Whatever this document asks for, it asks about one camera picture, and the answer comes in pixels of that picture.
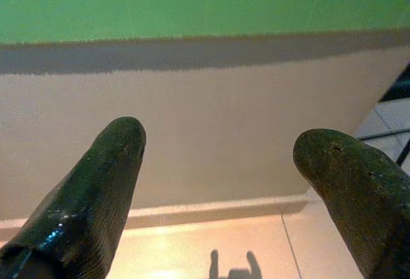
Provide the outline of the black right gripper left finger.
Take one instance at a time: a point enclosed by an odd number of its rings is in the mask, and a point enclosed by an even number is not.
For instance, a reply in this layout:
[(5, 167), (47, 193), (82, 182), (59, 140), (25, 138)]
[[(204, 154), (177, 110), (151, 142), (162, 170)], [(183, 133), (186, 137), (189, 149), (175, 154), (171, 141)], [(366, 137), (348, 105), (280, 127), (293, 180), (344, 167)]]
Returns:
[(2, 278), (106, 278), (146, 144), (135, 117), (110, 122), (1, 248)]

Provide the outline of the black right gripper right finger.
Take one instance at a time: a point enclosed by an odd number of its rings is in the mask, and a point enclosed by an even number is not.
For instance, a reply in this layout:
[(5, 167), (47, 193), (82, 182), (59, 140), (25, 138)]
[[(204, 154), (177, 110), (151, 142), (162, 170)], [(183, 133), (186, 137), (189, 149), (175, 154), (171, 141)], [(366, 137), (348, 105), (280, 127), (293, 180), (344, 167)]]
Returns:
[(332, 129), (303, 132), (293, 162), (324, 201), (364, 278), (409, 278), (409, 175)]

